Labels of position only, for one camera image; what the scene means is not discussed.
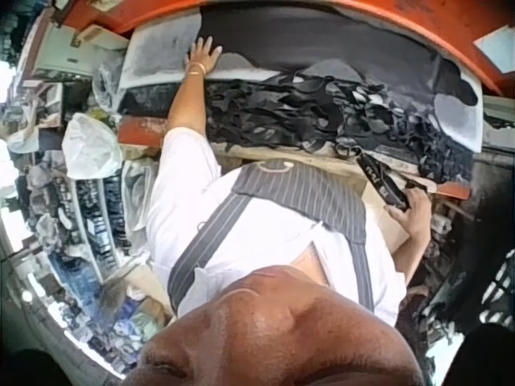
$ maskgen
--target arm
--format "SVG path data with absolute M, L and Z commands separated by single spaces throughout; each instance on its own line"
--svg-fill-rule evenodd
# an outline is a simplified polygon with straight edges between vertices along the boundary
M 386 211 L 410 235 L 393 253 L 395 270 L 404 273 L 406 285 L 410 282 L 431 240 L 431 202 L 421 189 L 406 190 L 410 209 L 403 212 L 387 206 Z
M 214 68 L 221 47 L 210 54 L 212 38 L 204 45 L 202 38 L 192 44 L 187 58 L 187 70 L 183 83 L 175 94 L 168 112 L 168 130 L 188 127 L 200 135 L 206 135 L 206 108 L 204 102 L 204 77 Z

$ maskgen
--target pile of leather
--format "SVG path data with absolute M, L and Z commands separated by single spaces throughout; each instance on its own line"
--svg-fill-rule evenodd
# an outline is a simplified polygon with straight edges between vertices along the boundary
M 177 88 L 131 88 L 119 111 L 165 118 Z M 329 142 L 342 157 L 356 147 L 388 155 L 398 150 L 418 162 L 420 175 L 437 183 L 471 178 L 472 152 L 441 130 L 432 109 L 402 109 L 383 84 L 300 74 L 259 83 L 208 81 L 206 109 L 212 142 L 294 146 L 310 153 Z

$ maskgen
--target white fabric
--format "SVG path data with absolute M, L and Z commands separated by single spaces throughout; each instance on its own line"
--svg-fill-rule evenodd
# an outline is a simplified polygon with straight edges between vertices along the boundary
M 240 169 L 220 176 L 220 166 L 205 138 L 173 129 L 163 143 L 147 225 L 154 271 L 167 288 L 171 268 L 216 207 L 229 194 Z M 376 316 L 393 326 L 406 295 L 404 275 L 396 273 L 372 211 L 367 209 L 366 252 Z M 240 219 L 179 305 L 179 316 L 215 297 L 255 269 L 289 265 L 313 242 L 330 286 L 358 302 L 352 255 L 345 237 L 296 211 L 264 199 L 251 199 Z

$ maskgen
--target striped apron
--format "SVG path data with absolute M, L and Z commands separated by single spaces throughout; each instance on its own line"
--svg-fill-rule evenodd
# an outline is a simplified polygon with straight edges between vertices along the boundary
M 167 291 L 174 312 L 177 313 L 195 280 L 195 268 L 206 266 L 253 197 L 273 201 L 343 234 L 352 254 L 359 303 L 373 312 L 365 251 L 365 205 L 335 176 L 286 159 L 254 162 L 241 168 L 232 191 L 211 214 L 170 272 Z

